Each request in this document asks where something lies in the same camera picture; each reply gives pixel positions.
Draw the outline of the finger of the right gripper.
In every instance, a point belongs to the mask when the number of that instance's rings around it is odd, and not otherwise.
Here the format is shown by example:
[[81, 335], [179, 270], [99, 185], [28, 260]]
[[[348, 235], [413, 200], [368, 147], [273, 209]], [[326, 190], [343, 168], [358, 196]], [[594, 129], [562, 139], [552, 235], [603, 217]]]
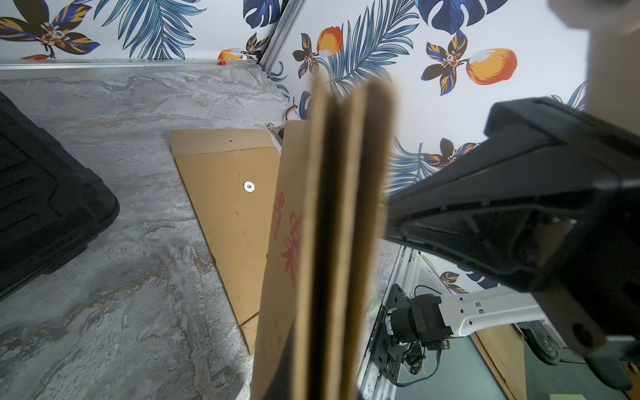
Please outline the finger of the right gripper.
[[391, 196], [385, 238], [531, 293], [589, 358], [639, 357], [639, 136], [548, 98]]

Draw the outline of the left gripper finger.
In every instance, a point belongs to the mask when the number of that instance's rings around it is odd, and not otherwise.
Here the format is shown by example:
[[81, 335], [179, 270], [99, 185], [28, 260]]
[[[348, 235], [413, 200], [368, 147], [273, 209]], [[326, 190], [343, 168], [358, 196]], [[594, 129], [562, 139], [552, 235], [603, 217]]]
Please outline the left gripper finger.
[[278, 370], [276, 371], [263, 400], [290, 400], [291, 366], [293, 345], [288, 344], [283, 350]]

